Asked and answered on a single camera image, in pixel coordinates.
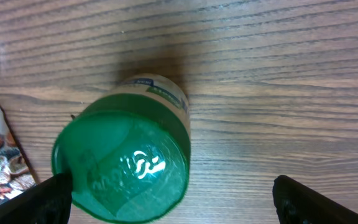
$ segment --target wooden surface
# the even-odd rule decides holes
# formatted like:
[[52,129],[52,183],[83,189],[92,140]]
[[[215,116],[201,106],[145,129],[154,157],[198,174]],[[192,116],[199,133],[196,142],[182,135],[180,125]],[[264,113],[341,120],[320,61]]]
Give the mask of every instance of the wooden surface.
[[192,128],[188,193],[156,223],[278,223],[279,174],[358,213],[358,1],[0,0],[0,53],[42,180],[70,114],[152,72],[184,89]]

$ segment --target wood grain surface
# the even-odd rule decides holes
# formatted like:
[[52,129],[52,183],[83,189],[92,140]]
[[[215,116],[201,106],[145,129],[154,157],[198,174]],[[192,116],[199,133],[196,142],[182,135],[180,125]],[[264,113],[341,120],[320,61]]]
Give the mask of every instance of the wood grain surface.
[[358,213],[358,0],[0,0],[0,58],[41,180],[71,114],[150,72],[191,113],[190,186],[156,223],[278,223],[280,174]]

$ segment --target label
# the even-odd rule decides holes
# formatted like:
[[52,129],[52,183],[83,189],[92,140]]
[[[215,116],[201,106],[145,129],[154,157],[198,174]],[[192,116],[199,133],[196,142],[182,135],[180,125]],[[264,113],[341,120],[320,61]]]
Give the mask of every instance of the label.
[[189,102],[182,90],[171,80],[154,74],[141,74],[122,82],[109,95],[140,94],[157,100],[169,108],[183,123],[190,136]]

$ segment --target black object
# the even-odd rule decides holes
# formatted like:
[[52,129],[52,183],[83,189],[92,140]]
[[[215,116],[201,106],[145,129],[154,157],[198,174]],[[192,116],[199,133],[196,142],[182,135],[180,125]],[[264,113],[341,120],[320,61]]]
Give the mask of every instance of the black object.
[[73,181],[58,174],[0,205],[0,224],[67,224]]
[[274,181],[273,200],[280,224],[358,224],[358,214],[281,175]]

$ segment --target green bottle cap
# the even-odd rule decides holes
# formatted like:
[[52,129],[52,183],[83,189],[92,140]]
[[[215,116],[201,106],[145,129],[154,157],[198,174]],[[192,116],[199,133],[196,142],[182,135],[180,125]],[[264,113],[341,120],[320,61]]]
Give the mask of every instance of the green bottle cap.
[[59,135],[52,153],[52,171],[72,174],[73,203],[100,220],[142,223],[159,218],[185,194],[190,141],[183,139],[188,136],[173,137],[185,133],[184,129],[180,132],[168,127],[180,125],[174,117],[158,122],[159,113],[167,118],[174,115],[167,115],[169,110],[162,110],[163,105],[153,108],[158,111],[148,116],[134,113],[139,104],[125,110],[104,110],[106,100],[158,103],[136,95],[95,102]]

